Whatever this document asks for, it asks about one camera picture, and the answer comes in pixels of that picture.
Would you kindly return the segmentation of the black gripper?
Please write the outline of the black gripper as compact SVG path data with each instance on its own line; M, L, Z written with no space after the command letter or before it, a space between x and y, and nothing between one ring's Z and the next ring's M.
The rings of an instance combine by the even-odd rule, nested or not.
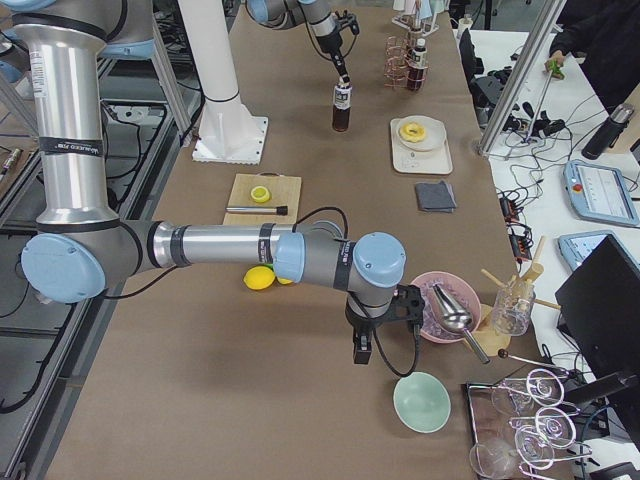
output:
M368 364L372 353L372 332L383 324L405 322L408 330L419 334L423 326L424 299L420 288L398 285L381 315L374 317L372 307L359 303L350 294L345 308L346 319L353 327L353 362Z
M329 12L319 22L319 46L323 53L328 54L341 80L349 80L344 56L341 52L343 40L341 31L349 28L354 36L359 34L359 24L354 13Z

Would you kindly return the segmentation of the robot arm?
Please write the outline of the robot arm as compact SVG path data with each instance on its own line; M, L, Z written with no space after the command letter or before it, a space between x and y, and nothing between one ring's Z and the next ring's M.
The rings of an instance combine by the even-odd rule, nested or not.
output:
M341 32L349 29L356 40L360 28L354 13L334 12L327 1L320 0L249 0L245 7L250 17L265 28L288 30L304 25L314 38L316 52L333 63L341 83L350 83Z
M392 235L350 241L345 227L311 225L175 226L126 221L108 203L97 75L99 57L154 55L148 1L11 1L13 28L28 47L46 207L21 253L30 284L60 303L102 295L153 268L205 262L271 265L278 277L347 293L354 360L368 362L377 328L404 321L413 334L424 302L405 286L406 254Z

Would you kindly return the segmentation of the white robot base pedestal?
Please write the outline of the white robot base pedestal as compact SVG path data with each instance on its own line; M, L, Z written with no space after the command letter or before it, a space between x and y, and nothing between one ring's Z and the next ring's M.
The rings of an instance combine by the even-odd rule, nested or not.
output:
M194 1L184 16L205 98L193 158L204 162L257 165L268 119L244 105L237 83L229 33L219 1Z

